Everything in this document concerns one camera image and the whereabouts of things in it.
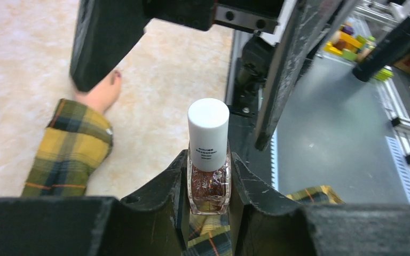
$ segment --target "purple object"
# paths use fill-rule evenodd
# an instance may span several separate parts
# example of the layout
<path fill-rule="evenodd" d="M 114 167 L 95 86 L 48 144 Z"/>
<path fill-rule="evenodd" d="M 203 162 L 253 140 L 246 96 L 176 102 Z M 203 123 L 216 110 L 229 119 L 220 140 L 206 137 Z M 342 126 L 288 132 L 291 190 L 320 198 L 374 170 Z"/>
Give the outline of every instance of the purple object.
<path fill-rule="evenodd" d="M 344 33 L 346 33 L 346 34 L 352 36 L 352 35 L 354 34 L 354 29 L 353 29 L 353 27 L 350 27 L 350 26 L 348 26 L 348 25 L 345 25 L 345 26 L 343 26 L 343 28 L 342 28 L 342 32 L 344 32 Z"/>

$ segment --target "marble floor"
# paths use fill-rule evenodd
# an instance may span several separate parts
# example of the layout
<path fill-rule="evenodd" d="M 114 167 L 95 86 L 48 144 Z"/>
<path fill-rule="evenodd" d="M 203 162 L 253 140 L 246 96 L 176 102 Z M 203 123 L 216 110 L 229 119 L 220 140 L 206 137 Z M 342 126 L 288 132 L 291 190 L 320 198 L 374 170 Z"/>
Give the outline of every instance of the marble floor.
<path fill-rule="evenodd" d="M 68 78 L 78 0 L 0 1 L 0 196 L 18 196 Z M 121 61 L 123 92 L 107 113 L 113 153 L 88 195 L 123 197 L 187 147 L 188 106 L 224 99 L 232 30 L 204 33 L 153 20 Z"/>

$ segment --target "black tube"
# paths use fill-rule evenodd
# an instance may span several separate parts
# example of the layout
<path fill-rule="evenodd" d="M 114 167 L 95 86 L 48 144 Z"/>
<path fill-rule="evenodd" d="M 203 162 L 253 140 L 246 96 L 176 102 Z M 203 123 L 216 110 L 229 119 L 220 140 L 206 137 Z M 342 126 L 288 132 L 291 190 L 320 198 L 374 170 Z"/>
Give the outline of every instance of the black tube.
<path fill-rule="evenodd" d="M 410 50 L 410 15 L 393 29 L 365 59 L 353 68 L 353 75 L 367 82 L 384 66 L 398 60 Z"/>

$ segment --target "white bottle cap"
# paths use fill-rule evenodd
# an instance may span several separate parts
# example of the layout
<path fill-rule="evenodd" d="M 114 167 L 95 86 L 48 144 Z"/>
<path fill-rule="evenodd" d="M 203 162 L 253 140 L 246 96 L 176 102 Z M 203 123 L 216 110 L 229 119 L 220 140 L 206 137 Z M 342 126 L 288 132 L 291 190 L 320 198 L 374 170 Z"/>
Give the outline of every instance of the white bottle cap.
<path fill-rule="evenodd" d="M 227 156 L 228 118 L 225 103 L 217 99 L 200 99 L 188 110 L 191 160 L 201 171 L 221 168 Z"/>

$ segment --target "gray table surface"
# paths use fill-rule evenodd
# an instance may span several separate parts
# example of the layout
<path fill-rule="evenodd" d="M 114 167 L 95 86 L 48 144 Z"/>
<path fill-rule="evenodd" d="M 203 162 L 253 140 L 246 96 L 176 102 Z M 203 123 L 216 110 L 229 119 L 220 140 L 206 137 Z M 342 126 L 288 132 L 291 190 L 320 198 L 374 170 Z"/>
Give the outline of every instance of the gray table surface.
<path fill-rule="evenodd" d="M 288 99 L 278 125 L 279 192 L 331 185 L 347 203 L 407 204 L 377 89 L 351 69 L 317 57 Z"/>

